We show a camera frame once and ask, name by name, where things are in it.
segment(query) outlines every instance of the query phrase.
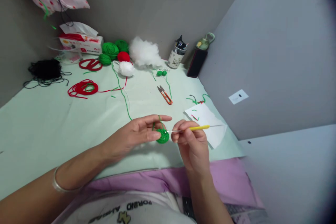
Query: green yarn ball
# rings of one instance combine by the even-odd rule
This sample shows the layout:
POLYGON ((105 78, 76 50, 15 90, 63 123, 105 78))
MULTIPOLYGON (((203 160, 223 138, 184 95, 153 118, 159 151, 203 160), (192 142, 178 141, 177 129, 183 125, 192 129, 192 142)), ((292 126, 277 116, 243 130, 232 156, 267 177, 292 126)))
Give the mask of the green yarn ball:
POLYGON ((103 51, 103 54, 108 55, 112 61, 117 59, 117 56, 119 53, 118 47, 111 42, 104 43, 102 47, 102 51, 103 51))
POLYGON ((156 131, 161 133, 161 137, 156 140, 159 144, 165 144, 169 140, 169 133, 165 129, 157 129, 156 131))
POLYGON ((102 65, 110 65, 112 60, 111 60, 110 56, 108 56, 107 54, 100 54, 99 55, 99 62, 102 65))
POLYGON ((114 42, 115 45, 118 47, 119 49, 119 52, 121 51, 125 51, 127 52, 128 54, 130 53, 129 52, 129 49, 128 49, 128 44, 125 40, 117 40, 116 42, 114 42))

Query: white shirt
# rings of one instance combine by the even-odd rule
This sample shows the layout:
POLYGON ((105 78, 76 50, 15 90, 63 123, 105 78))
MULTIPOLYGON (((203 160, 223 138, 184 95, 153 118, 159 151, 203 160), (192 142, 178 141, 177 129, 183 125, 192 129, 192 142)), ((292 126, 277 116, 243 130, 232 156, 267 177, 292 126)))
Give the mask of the white shirt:
POLYGON ((195 223, 181 211, 182 207, 170 192, 107 192, 82 204, 62 223, 195 223))

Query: table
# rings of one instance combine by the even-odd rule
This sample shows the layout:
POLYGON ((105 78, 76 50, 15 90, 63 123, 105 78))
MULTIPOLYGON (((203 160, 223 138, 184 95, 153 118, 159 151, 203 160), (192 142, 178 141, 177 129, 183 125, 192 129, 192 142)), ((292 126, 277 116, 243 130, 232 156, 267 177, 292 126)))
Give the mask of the table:
MULTIPOLYGON (((104 66, 98 72, 86 73, 77 64, 65 65, 63 71, 71 72, 65 76, 66 82, 49 87, 22 89, 0 109, 0 199, 23 185, 62 164, 84 150, 93 147, 113 134, 130 121, 126 105, 120 91, 96 93, 88 99, 69 97, 68 89, 74 84, 91 79, 99 90, 109 90, 118 86, 111 66, 104 66)), ((189 118, 184 110, 194 106, 189 95, 202 100, 206 93, 198 78, 186 76, 182 65, 168 72, 173 104, 168 105, 159 93, 161 85, 169 92, 164 77, 154 80, 151 69, 137 69, 128 78, 126 91, 130 102, 132 118, 149 114, 167 114, 173 117, 166 122, 171 130, 173 125, 189 118)), ((125 78, 120 77, 123 87, 125 78)), ((206 105, 217 118, 219 114, 210 98, 206 105)), ((228 128, 222 143, 210 150, 210 161, 243 156, 237 138, 228 128)), ((136 147, 117 164, 107 167, 96 178, 137 170, 160 169, 183 166, 178 147, 171 140, 160 145, 157 142, 136 147)))

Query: red yarn ball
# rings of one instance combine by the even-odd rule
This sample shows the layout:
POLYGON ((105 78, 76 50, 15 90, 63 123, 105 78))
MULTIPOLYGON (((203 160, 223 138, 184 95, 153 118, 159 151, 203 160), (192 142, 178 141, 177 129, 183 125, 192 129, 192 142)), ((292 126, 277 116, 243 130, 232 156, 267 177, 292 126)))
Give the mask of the red yarn ball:
POLYGON ((117 58, 118 58, 119 61, 127 61, 127 62, 131 61, 130 55, 127 52, 118 53, 117 58))

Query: hand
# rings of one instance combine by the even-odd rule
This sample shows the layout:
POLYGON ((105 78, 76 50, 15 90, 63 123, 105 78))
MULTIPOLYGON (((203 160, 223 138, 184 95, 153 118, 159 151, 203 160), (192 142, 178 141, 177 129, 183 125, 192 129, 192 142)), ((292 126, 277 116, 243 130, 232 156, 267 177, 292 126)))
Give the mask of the hand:
MULTIPOLYGON (((160 115, 160 118, 162 121, 170 121, 172 119, 167 115, 160 115)), ((155 123, 155 129, 162 128, 158 115, 148 115, 133 119, 124 127, 118 129, 99 146, 104 158, 109 163, 118 162, 136 145, 158 140, 161 137, 161 133, 155 131, 155 129, 152 131, 153 123, 155 123)))
POLYGON ((178 143, 180 154, 187 172, 199 175, 210 173, 209 149, 207 136, 203 130, 191 131, 189 127, 199 126, 194 121, 181 120, 177 122, 172 132, 172 140, 178 143))

